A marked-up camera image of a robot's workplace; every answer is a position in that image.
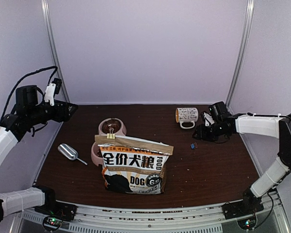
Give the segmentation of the metal scoop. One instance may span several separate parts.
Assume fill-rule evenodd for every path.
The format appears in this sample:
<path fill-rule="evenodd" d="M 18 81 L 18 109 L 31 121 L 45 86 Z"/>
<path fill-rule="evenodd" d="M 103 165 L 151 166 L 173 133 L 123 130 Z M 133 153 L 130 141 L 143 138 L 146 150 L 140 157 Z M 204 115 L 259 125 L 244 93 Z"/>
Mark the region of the metal scoop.
<path fill-rule="evenodd" d="M 60 144 L 58 146 L 58 151 L 71 161 L 78 160 L 82 162 L 83 164 L 88 165 L 87 162 L 79 158 L 78 152 L 75 149 L 73 149 L 71 146 L 69 146 L 68 144 L 65 144 L 65 143 Z"/>

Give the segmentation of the pink double pet bowl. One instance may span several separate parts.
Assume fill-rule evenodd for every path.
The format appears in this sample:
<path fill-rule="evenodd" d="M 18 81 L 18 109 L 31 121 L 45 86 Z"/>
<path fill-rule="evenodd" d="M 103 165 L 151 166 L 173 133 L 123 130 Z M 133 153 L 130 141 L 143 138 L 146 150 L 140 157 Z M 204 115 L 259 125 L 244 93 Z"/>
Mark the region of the pink double pet bowl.
<path fill-rule="evenodd" d="M 103 165 L 103 158 L 101 155 L 99 145 L 104 144 L 104 143 L 108 143 L 112 140 L 112 139 L 107 139 L 107 134 L 103 133 L 101 131 L 101 126 L 102 126 L 103 122 L 108 120 L 108 119 L 110 119 L 110 118 L 107 118 L 107 119 L 103 120 L 102 122 L 100 122 L 100 124 L 98 126 L 98 135 L 95 135 L 95 138 L 94 138 L 95 141 L 91 147 L 91 159 L 92 159 L 92 162 L 94 163 L 94 165 L 96 165 L 96 166 Z M 121 129 L 115 133 L 115 136 L 118 136 L 118 135 L 125 136 L 127 134 L 126 126 L 122 120 L 120 120 L 120 119 L 118 119 L 118 120 L 122 123 L 122 126 L 121 126 Z"/>

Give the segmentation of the yellow binder clip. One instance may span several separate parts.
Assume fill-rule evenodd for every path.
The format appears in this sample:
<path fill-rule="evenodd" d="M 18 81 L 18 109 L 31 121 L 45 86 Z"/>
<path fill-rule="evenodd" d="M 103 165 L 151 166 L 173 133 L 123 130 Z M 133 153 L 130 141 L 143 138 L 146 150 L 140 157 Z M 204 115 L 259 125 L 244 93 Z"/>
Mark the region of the yellow binder clip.
<path fill-rule="evenodd" d="M 109 128 L 109 132 L 107 133 L 107 139 L 115 139 L 114 128 Z"/>

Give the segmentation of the dog food bag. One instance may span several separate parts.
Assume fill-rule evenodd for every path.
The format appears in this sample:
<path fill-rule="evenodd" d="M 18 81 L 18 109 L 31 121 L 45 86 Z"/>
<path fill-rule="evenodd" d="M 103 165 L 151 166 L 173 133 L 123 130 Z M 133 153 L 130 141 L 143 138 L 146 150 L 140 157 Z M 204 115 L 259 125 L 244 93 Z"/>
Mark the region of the dog food bag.
<path fill-rule="evenodd" d="M 100 144 L 102 177 L 109 191 L 126 194 L 162 194 L 166 162 L 174 147 L 129 136 L 116 136 Z"/>

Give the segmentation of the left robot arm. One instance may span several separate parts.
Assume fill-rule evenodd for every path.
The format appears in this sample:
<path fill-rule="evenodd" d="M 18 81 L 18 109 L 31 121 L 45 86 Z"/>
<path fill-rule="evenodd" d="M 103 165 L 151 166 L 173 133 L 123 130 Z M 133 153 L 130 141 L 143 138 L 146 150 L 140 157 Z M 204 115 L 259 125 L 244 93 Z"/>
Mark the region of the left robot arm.
<path fill-rule="evenodd" d="M 16 103 L 11 113 L 0 120 L 0 166 L 9 152 L 19 143 L 26 133 L 35 134 L 36 125 L 46 126 L 48 121 L 67 122 L 78 109 L 78 105 L 55 100 L 38 102 L 36 85 L 16 89 Z M 58 214 L 60 205 L 55 191 L 45 186 L 0 193 L 0 222 L 4 217 L 31 207 L 41 206 L 50 216 Z"/>

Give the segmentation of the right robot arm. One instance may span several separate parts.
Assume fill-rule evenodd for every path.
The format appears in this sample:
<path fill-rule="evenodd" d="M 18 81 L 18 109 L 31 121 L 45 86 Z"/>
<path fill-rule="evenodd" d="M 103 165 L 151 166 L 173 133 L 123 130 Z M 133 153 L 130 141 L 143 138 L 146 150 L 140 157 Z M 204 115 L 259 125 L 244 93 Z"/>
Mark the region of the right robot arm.
<path fill-rule="evenodd" d="M 271 144 L 277 143 L 277 155 L 269 168 L 248 188 L 247 196 L 239 203 L 242 214 L 251 213 L 258 205 L 257 198 L 262 197 L 271 188 L 279 185 L 291 172 L 291 113 L 288 115 L 263 115 L 256 113 L 231 114 L 224 102 L 209 106 L 208 112 L 202 112 L 203 123 L 198 125 L 193 138 L 208 142 L 217 142 L 220 136 L 225 138 L 239 134 L 246 140 L 246 145 L 254 143 L 263 146 L 260 151 L 270 155 Z"/>

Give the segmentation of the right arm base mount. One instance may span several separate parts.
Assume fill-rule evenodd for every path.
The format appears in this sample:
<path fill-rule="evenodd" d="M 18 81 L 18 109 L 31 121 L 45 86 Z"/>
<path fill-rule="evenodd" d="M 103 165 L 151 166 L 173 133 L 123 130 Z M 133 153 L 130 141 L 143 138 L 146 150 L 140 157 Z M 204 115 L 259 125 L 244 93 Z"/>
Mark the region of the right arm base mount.
<path fill-rule="evenodd" d="M 256 213 L 263 211 L 261 197 L 256 197 L 248 188 L 242 194 L 242 200 L 236 202 L 226 202 L 222 206 L 225 219 L 239 218 L 238 226 L 243 230 L 252 230 L 257 226 Z"/>

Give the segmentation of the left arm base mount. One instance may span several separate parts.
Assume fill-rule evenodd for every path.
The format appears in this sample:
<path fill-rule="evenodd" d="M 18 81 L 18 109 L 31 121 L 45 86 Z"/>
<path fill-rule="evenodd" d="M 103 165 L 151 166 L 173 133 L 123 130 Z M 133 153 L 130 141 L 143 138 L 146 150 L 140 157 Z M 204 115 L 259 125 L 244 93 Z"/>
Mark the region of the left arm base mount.
<path fill-rule="evenodd" d="M 41 190 L 45 197 L 45 203 L 42 206 L 34 207 L 38 213 L 44 214 L 42 226 L 48 232 L 57 231 L 63 223 L 71 222 L 76 215 L 77 206 L 67 204 L 56 200 L 55 191 L 42 185 L 35 185 L 35 188 Z"/>

